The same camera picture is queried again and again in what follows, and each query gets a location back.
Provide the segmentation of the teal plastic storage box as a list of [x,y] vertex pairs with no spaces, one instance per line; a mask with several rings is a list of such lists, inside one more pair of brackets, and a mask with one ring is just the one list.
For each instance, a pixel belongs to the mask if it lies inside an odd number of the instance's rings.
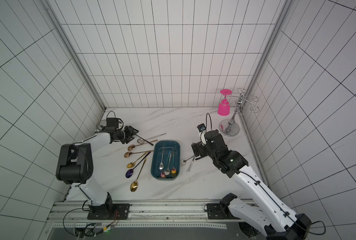
[[180,173],[181,146],[177,141],[164,140],[156,143],[150,173],[153,178],[173,181]]

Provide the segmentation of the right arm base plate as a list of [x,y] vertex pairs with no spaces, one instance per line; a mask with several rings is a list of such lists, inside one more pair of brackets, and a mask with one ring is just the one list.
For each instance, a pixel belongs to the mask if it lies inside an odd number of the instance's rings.
[[209,220],[237,220],[229,209],[221,204],[206,204],[204,211],[208,214]]

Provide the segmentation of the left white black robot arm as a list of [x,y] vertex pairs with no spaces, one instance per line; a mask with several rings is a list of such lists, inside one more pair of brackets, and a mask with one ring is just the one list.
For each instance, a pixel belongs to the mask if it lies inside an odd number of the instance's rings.
[[93,153],[114,142],[128,144],[139,133],[132,126],[120,127],[120,123],[119,118],[108,118],[106,126],[92,137],[60,148],[56,178],[79,189],[90,201],[89,220],[112,219],[117,214],[110,193],[103,190],[93,176]]

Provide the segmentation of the silver spoon pile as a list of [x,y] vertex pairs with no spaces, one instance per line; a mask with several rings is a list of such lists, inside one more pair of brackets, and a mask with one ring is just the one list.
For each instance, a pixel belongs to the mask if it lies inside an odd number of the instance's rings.
[[[147,140],[149,141],[149,140],[152,140],[152,139],[156,139],[156,138],[161,137],[161,136],[163,136],[163,135],[166,135],[166,133],[160,134],[160,135],[156,135],[156,136],[153,136],[153,137],[150,137],[150,138],[147,138]],[[138,144],[142,144],[142,143],[143,143],[143,140],[137,139],[137,143],[138,143]]]

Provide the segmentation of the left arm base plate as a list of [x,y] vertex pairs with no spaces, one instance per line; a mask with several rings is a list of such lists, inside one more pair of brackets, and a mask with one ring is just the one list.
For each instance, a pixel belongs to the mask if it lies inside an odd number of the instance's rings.
[[130,204],[112,204],[90,207],[88,220],[127,220]]

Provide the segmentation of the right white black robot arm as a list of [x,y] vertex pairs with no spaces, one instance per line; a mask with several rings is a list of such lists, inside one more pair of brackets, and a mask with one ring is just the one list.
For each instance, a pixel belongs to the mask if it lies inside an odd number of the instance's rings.
[[268,240],[304,240],[312,225],[310,218],[284,204],[240,153],[228,149],[218,130],[208,131],[204,124],[197,130],[201,140],[192,145],[195,154],[209,156],[215,167],[239,184],[259,207],[245,204],[234,194],[226,195],[221,205]]

